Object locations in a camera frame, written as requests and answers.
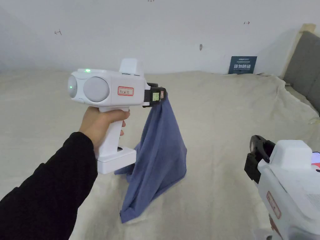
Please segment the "wooden frame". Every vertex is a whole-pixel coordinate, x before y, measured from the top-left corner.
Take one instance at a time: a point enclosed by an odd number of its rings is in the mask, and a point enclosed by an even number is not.
[[[298,34],[296,35],[296,38],[295,38],[295,41],[294,41],[294,43],[292,45],[291,51],[290,51],[290,53],[289,53],[289,55],[287,57],[287,61],[286,61],[285,65],[284,65],[284,68],[282,70],[282,74],[279,77],[280,79],[284,78],[284,75],[285,75],[285,73],[287,71],[288,65],[290,63],[290,60],[291,60],[291,58],[293,56],[294,51],[296,50],[296,47],[297,47],[298,42],[299,42],[299,40],[300,40],[300,38],[302,36],[302,33],[305,32],[305,31],[308,31],[308,32],[314,34],[315,29],[316,29],[316,25],[313,24],[313,23],[305,23],[305,24],[302,25],[302,27],[300,28]]]

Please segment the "dark mark on wall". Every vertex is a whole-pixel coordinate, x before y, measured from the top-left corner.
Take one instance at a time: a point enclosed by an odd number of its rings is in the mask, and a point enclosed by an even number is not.
[[[59,31],[58,31],[58,32],[54,31],[54,34],[58,34],[58,33],[60,33],[60,34],[61,34],[60,29],[59,29]]]

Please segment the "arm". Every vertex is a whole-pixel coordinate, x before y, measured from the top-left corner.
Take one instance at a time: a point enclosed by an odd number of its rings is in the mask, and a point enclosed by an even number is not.
[[[0,201],[0,239],[69,239],[78,207],[98,175],[94,149],[110,123],[128,117],[121,110],[99,113],[89,107],[81,132]]]

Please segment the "gripper handle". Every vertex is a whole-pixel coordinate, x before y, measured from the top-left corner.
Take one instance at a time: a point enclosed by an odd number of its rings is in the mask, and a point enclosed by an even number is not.
[[[129,107],[124,107],[124,108],[105,107],[105,108],[99,108],[99,111],[108,112],[116,109],[121,109],[125,112],[129,111]],[[122,128],[122,121],[118,121],[110,124],[108,131],[106,133],[104,142],[101,144],[99,148],[99,154],[97,156],[98,158],[117,153],[121,128]]]

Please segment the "blue sign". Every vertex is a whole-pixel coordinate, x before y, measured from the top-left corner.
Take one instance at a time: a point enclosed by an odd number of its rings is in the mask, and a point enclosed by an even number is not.
[[[229,74],[253,73],[257,57],[231,57]]]

